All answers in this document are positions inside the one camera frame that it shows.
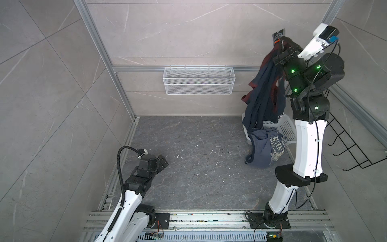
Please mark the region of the navy tank top red trim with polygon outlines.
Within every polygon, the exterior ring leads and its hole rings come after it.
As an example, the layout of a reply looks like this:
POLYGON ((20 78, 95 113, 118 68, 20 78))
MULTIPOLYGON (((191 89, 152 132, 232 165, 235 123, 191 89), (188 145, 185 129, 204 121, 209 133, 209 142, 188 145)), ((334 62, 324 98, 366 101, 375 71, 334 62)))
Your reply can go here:
POLYGON ((242 101, 247 104, 242 124, 248 131, 262 129, 264 121, 277 123, 286 107, 284 70, 274 63, 281 53, 280 40, 262 61, 256 77, 249 83, 252 88, 242 101))

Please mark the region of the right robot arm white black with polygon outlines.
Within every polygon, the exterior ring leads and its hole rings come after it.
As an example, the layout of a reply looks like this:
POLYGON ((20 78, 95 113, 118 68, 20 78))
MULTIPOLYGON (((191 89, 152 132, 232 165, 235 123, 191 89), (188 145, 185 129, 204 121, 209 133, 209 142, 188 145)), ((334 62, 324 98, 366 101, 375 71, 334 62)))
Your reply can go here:
POLYGON ((327 181, 328 176, 322 171, 321 153, 330 102, 323 92, 345 75, 343 59, 333 52, 324 54, 314 64, 306 63, 325 47, 337 45, 336 35, 315 36, 305 48, 288 37, 281 37, 281 40, 290 43, 290 47, 282 51, 274 63, 282 67, 292 90, 290 98, 296 126, 296 158, 293 164, 275 168, 277 184, 265 206, 262 220, 268 228, 279 228, 285 224, 289 203, 298 188, 327 181))

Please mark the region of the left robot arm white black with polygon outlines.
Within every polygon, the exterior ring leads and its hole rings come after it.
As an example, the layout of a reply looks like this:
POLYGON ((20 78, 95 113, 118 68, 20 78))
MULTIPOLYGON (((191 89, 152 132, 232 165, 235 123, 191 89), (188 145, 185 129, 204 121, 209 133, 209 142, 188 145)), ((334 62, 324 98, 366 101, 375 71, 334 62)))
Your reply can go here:
POLYGON ((145 154, 126 181, 120 181, 119 203, 97 242, 135 242, 142 231, 156 224, 155 208, 142 204, 155 176, 168 167, 163 155, 145 154))

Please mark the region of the grey-blue printed tank top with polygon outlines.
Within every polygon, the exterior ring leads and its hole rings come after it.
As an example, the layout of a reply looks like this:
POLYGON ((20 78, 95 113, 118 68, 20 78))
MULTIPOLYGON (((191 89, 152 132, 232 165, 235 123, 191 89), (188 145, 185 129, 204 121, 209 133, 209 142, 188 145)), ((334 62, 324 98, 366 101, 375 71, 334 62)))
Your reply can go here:
POLYGON ((244 163, 257 168, 268 168, 284 153, 287 137, 277 128, 253 129, 248 133, 252 143, 252 152, 244 159, 244 163))

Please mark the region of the white plastic laundry basket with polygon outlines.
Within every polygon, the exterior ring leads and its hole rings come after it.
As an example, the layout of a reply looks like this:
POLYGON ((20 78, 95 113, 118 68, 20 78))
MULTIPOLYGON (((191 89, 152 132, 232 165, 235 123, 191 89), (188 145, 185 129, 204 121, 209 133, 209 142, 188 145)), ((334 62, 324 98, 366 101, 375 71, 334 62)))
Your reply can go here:
POLYGON ((296 143, 296 127, 293 120, 286 114, 281 114, 277 123, 264 121, 263 128, 276 128, 283 136, 287 138, 287 143, 296 143))

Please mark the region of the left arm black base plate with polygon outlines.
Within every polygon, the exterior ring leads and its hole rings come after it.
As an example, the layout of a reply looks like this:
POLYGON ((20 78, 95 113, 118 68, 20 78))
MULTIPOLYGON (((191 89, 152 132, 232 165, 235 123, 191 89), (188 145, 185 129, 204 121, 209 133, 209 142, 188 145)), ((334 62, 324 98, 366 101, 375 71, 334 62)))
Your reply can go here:
POLYGON ((168 229, 170 223, 170 213, 155 213, 149 215, 149 223, 146 229, 168 229))

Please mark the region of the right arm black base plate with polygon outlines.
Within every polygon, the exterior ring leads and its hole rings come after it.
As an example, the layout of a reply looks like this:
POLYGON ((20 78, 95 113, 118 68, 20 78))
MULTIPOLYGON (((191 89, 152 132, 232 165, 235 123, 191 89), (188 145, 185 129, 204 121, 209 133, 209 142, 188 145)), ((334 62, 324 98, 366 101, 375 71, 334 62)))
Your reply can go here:
POLYGON ((283 214, 248 213, 248 222, 251 229, 290 229, 288 212, 283 214))

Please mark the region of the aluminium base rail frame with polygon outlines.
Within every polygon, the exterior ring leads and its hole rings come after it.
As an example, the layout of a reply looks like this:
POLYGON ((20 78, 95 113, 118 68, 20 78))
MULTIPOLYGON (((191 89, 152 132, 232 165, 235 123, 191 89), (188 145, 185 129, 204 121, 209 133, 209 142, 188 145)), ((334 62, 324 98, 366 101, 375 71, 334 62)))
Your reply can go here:
POLYGON ((140 242, 156 242, 149 233, 160 232, 162 242, 265 242, 281 236, 284 241, 339 242, 340 238, 323 210, 290 211, 290 229, 251 229, 244 211, 160 211, 170 213, 168 229, 146 229, 140 242))

